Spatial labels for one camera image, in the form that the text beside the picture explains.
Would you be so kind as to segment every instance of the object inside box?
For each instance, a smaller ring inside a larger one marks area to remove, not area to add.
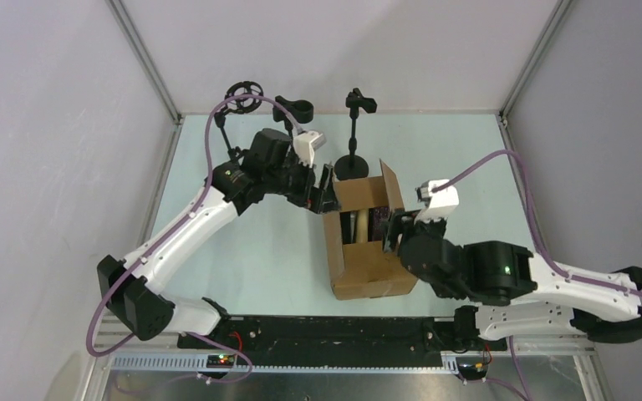
[[[383,225],[390,216],[390,208],[388,206],[372,207],[368,209],[368,218],[358,221],[358,216],[362,213],[362,211],[346,211],[340,214],[341,238],[344,245],[363,241],[361,238],[363,236],[358,236],[359,228],[362,227],[359,224],[365,226],[366,221],[367,242],[383,240]]]

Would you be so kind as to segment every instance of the red wire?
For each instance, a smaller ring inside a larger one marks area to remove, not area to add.
[[[231,332],[230,337],[237,338],[237,351],[242,351],[242,337],[240,337],[239,332]]]
[[[491,355],[491,349],[488,347],[488,343],[484,344],[486,346],[486,351],[488,352],[488,362],[486,362],[486,365],[489,363],[493,362],[493,355]]]

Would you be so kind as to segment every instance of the light blue table surface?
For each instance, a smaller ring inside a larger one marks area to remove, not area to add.
[[[207,175],[203,130],[207,116],[187,116],[155,232],[193,198]],[[231,116],[233,146],[247,148],[262,128],[283,131],[268,114]],[[317,153],[325,162],[348,152],[348,115],[318,115],[307,128],[326,134]],[[358,120],[358,155],[380,175],[379,158],[397,174],[405,208],[419,209],[414,189],[426,180],[451,178],[486,154],[504,147],[491,114],[372,114]],[[213,165],[227,159],[219,130],[211,132]],[[522,203],[505,156],[489,162],[457,186],[460,205],[446,236],[455,244],[502,240],[532,248]],[[268,195],[223,227],[181,267],[167,291],[209,297],[230,313],[329,316],[453,316],[466,302],[439,299],[418,282],[408,295],[338,301],[331,292],[320,216]]]

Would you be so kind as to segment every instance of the metal frame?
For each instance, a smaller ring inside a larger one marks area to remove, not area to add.
[[[114,15],[117,23],[120,25],[126,41],[129,42],[131,50],[141,63],[141,68],[144,70],[146,77],[151,81],[156,94],[166,108],[171,121],[173,121],[174,124],[179,124],[181,122],[181,112],[178,111],[176,104],[174,104],[171,93],[169,93],[164,79],[156,68],[156,64],[149,50],[146,49],[144,41],[141,39],[141,35],[139,35],[139,31],[136,29],[134,21],[129,15],[129,11],[127,11],[122,0],[107,0],[107,4],[109,4],[112,15]]]
[[[154,232],[154,223],[155,219],[152,219],[152,216],[156,216],[159,212],[159,207],[161,206],[161,197],[164,195],[164,189],[166,188],[166,180],[168,179],[168,173],[171,171],[171,164],[173,163],[173,156],[176,154],[176,148],[178,147],[178,140],[181,138],[181,130],[183,129],[183,119],[179,124],[176,124],[176,127],[173,129],[173,135],[171,136],[171,141],[166,146],[166,157],[164,158],[161,171],[158,178],[156,179],[156,187],[154,189],[154,195],[151,197],[151,202],[146,212],[146,223],[141,231],[139,236],[139,244],[143,244],[151,238],[151,234]]]
[[[174,154],[178,140],[181,135],[181,127],[183,117],[181,112],[176,107],[170,92],[168,91],[164,79],[161,77],[160,72],[155,66],[154,60],[147,50],[143,39],[141,38],[126,6],[124,0],[107,0],[112,14],[114,15],[117,23],[120,25],[127,42],[130,44],[134,55],[140,61],[140,65],[144,70],[147,78],[150,80],[153,89],[156,91],[161,103],[166,109],[167,114],[171,121],[176,125],[176,128],[171,136],[171,142],[167,145],[166,157],[161,167],[161,171],[156,181],[155,193],[152,196],[149,208],[147,221],[140,236],[140,243],[143,243],[153,231],[155,223],[155,216],[161,204],[161,197],[166,187],[166,181],[171,168]],[[530,78],[534,75],[540,62],[544,59],[545,54],[548,52],[549,45],[553,41],[558,29],[562,26],[568,11],[571,9],[573,0],[559,0],[553,12],[551,13],[545,27],[540,33],[540,37],[533,46],[533,49],[522,67],[516,82],[511,88],[509,95],[506,98],[503,106],[497,114],[497,123],[501,131],[503,143],[507,149],[514,150],[515,145],[512,142],[507,118],[510,115],[515,103],[519,99],[522,91],[527,86]],[[518,192],[522,195],[522,201],[525,198],[525,189],[522,182],[518,180],[517,166],[511,160],[511,167],[516,178]],[[543,232],[539,229],[538,234],[543,236]],[[437,318],[436,320],[446,320],[446,318]],[[96,339],[96,347],[109,347],[117,343],[122,337],[129,334],[129,330],[121,323],[114,315],[107,311],[102,318],[102,323],[99,327],[98,336]],[[146,343],[140,342],[136,338],[124,345],[121,352],[126,354],[136,353],[161,353],[166,355],[177,354],[190,354],[191,350],[179,350],[176,347],[177,333],[164,332],[157,338],[154,338]],[[582,336],[559,336],[559,337],[538,337],[538,338],[517,338],[516,352],[520,356],[573,356],[575,365],[579,372],[580,380],[582,381],[585,396],[588,400],[611,400],[613,396],[609,390],[606,382],[604,371],[601,368],[599,357],[597,356],[594,344],[587,338]],[[458,355],[454,353],[445,353],[448,358],[453,358]],[[466,355],[480,355],[480,353],[469,352]],[[494,352],[497,358],[510,358],[509,352]],[[104,358],[91,358],[85,373],[85,380],[81,384],[79,396],[76,398],[80,401],[101,400],[106,390],[108,383],[109,373],[112,363],[115,361],[115,356]]]
[[[538,69],[538,65],[545,57],[545,54],[547,54],[550,44],[555,37],[555,33],[557,33],[562,26],[573,3],[573,0],[559,0],[555,5],[548,22],[543,27],[543,30],[540,33],[537,42],[532,47],[530,55],[528,56],[526,63],[523,65],[515,84],[513,84],[511,92],[508,94],[506,101],[501,107],[499,114],[502,117],[507,117],[513,110],[513,106],[515,106],[523,89],[526,87],[528,81],[530,81],[530,78],[532,78],[532,75],[535,74],[535,71]]]

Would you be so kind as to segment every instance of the box flap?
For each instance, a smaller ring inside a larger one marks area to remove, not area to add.
[[[324,214],[324,236],[326,237],[326,257],[329,260],[329,275],[333,282],[343,275],[345,269],[341,219],[337,211]]]
[[[402,194],[400,193],[400,184],[397,183],[397,175],[383,160],[380,161],[380,169],[383,172],[385,192],[388,199],[386,205],[390,206],[391,211],[405,209],[405,204],[402,202]]]
[[[339,198],[341,211],[359,211],[360,209],[388,205],[388,195],[385,192],[385,179],[383,177],[335,181],[334,190]]]

